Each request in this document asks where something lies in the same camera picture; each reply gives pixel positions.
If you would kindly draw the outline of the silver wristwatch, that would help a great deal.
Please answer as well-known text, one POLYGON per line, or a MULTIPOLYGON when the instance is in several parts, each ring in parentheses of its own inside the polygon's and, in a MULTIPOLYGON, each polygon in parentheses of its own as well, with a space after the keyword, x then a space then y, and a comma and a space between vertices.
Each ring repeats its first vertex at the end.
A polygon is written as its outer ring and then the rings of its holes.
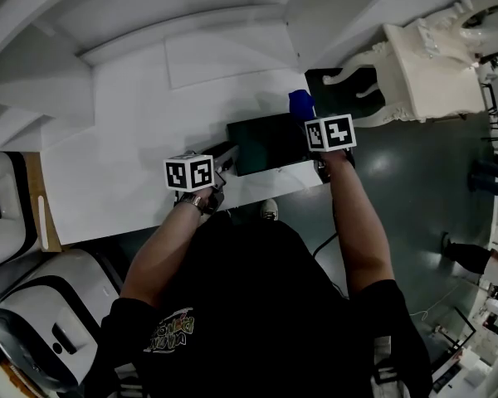
POLYGON ((178 202, 177 202, 177 205, 182 205, 182 204, 190 205, 191 207, 194 207, 195 209, 198 210, 198 212, 202 216, 204 214, 204 210, 206 208, 207 202, 203 197, 201 197, 197 194, 185 192, 178 199, 178 202))

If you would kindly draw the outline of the white shelf unit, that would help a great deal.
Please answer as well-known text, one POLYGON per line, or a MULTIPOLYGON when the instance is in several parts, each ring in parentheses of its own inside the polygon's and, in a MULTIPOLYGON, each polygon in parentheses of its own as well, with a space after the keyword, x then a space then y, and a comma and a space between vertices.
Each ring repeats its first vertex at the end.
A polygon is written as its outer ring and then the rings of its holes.
POLYGON ((309 70, 378 0, 0 0, 0 150, 95 122, 95 70, 160 44, 169 87, 309 70))

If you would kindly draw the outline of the dark green case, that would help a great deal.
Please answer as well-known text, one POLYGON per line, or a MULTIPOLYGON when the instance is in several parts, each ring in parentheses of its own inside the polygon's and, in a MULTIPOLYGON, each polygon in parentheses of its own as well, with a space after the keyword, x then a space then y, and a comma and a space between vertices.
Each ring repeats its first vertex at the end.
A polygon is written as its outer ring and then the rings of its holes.
POLYGON ((230 123, 227 136, 239 147, 239 177, 305 162, 310 156, 304 129, 289 113, 230 123))

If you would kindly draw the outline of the person's white right shoe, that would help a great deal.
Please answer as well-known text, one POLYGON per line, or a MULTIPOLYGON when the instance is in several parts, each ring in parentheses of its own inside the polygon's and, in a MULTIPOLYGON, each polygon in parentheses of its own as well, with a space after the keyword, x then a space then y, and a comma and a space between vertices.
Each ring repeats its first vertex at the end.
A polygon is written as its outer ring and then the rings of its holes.
POLYGON ((261 218, 268 221, 277 221, 279 219, 279 209, 274 199, 265 200, 260 207, 261 218))

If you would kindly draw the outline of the person's left hand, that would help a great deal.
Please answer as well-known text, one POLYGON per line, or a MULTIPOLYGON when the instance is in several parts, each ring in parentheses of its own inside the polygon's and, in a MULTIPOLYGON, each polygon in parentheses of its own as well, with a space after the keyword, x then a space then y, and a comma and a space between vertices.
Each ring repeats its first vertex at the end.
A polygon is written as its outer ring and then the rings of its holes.
POLYGON ((206 187, 194 192, 185 192, 178 200, 179 203, 188 203, 203 210, 213 193, 212 187, 206 187))

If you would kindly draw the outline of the person's right forearm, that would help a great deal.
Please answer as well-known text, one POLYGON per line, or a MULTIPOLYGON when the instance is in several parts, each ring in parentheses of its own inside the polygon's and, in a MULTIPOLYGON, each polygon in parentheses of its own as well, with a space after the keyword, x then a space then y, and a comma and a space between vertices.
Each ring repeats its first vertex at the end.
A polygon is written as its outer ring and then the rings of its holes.
POLYGON ((345 152, 324 153, 323 160, 330 175, 348 291, 353 296, 378 281, 394 279, 388 238, 345 152))

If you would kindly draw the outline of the black printed T-shirt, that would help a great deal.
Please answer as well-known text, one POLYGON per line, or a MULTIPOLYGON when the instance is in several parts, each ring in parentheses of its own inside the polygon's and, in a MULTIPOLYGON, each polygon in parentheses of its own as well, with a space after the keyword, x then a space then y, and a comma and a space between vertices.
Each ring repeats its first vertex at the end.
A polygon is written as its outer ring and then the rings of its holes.
POLYGON ((390 336, 411 398, 432 389, 427 349, 396 282, 343 298, 280 221, 216 214, 193 237, 159 307, 119 298, 101 324, 85 398, 373 398, 374 339, 390 336))

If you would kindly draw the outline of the person's left forearm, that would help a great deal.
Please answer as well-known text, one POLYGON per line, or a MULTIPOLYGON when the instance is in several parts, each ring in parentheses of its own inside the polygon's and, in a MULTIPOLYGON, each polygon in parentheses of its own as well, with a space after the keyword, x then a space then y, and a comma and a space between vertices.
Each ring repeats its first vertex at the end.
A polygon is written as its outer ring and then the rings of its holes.
POLYGON ((177 205, 133 258, 120 297, 160 306, 165 289, 178 272, 199 226, 201 215, 177 205))

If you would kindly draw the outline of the cream oval vanity mirror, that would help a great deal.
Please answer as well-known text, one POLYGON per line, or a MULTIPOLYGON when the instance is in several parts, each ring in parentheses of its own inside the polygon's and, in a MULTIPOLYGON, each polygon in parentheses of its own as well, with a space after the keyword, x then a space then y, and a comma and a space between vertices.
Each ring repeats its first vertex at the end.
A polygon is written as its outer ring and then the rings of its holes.
POLYGON ((424 51, 472 66, 498 54, 498 0, 458 0, 414 22, 424 51))

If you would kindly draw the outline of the blue cloth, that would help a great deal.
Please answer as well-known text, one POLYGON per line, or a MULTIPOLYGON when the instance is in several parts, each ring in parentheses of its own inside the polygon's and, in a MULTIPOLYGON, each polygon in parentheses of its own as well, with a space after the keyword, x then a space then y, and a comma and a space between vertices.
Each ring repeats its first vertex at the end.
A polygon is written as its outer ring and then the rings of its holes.
POLYGON ((315 102, 306 90, 295 90, 288 94, 290 114, 297 120, 305 122, 315 117, 315 102))

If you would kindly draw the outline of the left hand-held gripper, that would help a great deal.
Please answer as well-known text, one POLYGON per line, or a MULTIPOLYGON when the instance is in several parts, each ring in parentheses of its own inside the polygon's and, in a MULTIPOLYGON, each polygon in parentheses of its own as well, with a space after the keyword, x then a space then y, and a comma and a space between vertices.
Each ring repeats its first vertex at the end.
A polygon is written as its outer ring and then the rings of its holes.
POLYGON ((228 171, 237 160, 239 146, 223 141, 197 153, 185 153, 164 160, 166 188, 175 192, 175 204, 185 192, 212 187, 204 214, 212 215, 223 202, 226 184, 221 172, 228 171))

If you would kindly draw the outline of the wooden side table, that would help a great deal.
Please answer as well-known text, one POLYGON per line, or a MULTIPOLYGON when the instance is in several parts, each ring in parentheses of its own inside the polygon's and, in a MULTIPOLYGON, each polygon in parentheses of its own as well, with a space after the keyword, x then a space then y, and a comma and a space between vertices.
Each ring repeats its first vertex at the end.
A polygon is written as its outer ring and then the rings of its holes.
POLYGON ((42 163, 40 153, 24 153, 23 154, 26 169, 27 169, 27 183, 28 190, 30 194, 30 202, 32 206, 32 215, 34 224, 37 230, 38 240, 41 245, 39 239, 39 221, 38 221, 38 210, 37 210, 37 197, 39 195, 43 195, 46 200, 46 225, 47 225, 47 233, 50 244, 50 250, 44 251, 41 246, 41 250, 43 252, 53 252, 59 253, 62 252, 61 242, 59 240, 58 234, 56 232, 55 223, 53 221, 53 217, 51 214, 51 209, 48 201, 48 197, 46 194, 46 187, 44 183, 44 178, 42 174, 42 163))

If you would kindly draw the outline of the white desk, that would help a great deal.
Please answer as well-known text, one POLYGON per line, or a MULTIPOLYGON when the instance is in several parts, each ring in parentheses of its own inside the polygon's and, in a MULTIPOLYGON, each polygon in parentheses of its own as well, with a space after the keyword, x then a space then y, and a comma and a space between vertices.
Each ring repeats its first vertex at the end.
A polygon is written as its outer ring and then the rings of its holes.
POLYGON ((161 224, 173 208, 164 160, 223 142, 230 123, 284 114, 306 78, 269 70, 174 90, 164 46, 95 69, 95 123, 45 149, 47 200, 62 244, 161 224))

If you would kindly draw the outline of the black metal frame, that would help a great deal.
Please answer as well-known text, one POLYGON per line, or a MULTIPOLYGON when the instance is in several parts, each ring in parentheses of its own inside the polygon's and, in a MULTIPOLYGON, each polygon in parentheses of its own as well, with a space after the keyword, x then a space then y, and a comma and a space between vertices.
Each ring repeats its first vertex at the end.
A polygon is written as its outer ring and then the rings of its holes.
POLYGON ((455 357, 476 333, 475 327, 457 306, 453 306, 451 311, 461 319, 461 331, 453 332, 438 323, 430 329, 427 335, 428 343, 431 345, 429 356, 432 372, 455 357))

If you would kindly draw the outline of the white cluttered workbench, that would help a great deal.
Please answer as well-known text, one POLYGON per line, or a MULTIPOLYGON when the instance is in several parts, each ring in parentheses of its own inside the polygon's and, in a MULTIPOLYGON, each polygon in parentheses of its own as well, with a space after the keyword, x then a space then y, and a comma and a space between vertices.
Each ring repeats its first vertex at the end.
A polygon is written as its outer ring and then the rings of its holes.
POLYGON ((442 381, 429 398, 498 398, 498 355, 491 366, 477 359, 472 351, 464 351, 456 364, 457 373, 442 381))

